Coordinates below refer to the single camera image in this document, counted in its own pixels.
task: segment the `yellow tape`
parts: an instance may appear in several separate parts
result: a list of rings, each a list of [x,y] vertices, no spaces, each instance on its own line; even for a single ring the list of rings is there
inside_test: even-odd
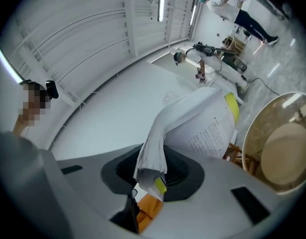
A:
[[[237,104],[236,98],[234,97],[234,94],[232,92],[225,95],[225,98],[226,98],[229,108],[232,111],[232,114],[234,116],[234,121],[237,125],[237,122],[239,120],[239,106]]]
[[[155,186],[162,194],[165,194],[165,192],[167,191],[167,188],[161,178],[156,179]]]

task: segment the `floor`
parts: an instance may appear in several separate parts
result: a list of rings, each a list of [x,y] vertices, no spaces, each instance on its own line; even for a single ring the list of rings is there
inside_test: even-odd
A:
[[[301,23],[295,17],[291,17],[290,21],[279,21],[271,15],[270,22],[261,24],[270,35],[279,36],[279,42],[274,46],[264,44],[257,50],[260,42],[252,37],[242,57],[248,66],[244,76],[248,81],[260,77],[278,94],[291,91],[306,93],[306,33]],[[240,97],[244,104],[240,106],[236,145],[242,147],[252,121],[276,95],[257,80]]]

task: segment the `white fabric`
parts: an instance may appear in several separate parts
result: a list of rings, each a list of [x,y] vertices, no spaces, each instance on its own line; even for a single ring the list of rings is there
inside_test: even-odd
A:
[[[234,23],[237,19],[239,8],[233,7],[232,5],[225,3],[222,4],[222,0],[209,0],[207,6],[210,11],[216,13],[224,19],[227,19]]]
[[[187,58],[193,60],[196,63],[199,63],[201,60],[203,60],[206,65],[213,68],[216,71],[216,73],[221,74],[229,81],[238,84],[242,88],[247,86],[247,82],[242,79],[241,74],[239,74],[231,66],[222,62],[215,55],[207,57],[202,52],[192,49],[189,52],[187,52]]]

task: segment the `black slot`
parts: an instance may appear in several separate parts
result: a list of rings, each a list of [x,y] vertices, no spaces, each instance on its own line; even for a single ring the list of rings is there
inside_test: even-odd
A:
[[[61,171],[62,171],[63,174],[68,174],[68,173],[73,173],[73,172],[79,171],[81,169],[83,169],[82,166],[73,165],[73,166],[62,168]]]
[[[268,210],[246,187],[236,188],[231,192],[254,225],[269,216]]]

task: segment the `cable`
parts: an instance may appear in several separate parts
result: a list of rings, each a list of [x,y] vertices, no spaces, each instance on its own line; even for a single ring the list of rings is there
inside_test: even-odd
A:
[[[253,81],[248,82],[248,83],[253,83],[253,82],[255,82],[256,80],[262,81],[262,83],[264,84],[264,86],[265,86],[268,90],[270,90],[273,94],[275,94],[275,95],[277,95],[277,96],[280,95],[280,94],[278,94],[277,92],[275,92],[275,91],[273,91],[272,89],[270,89],[270,88],[267,86],[267,84],[265,84],[265,82],[264,82],[261,78],[256,78],[256,79],[254,79]]]

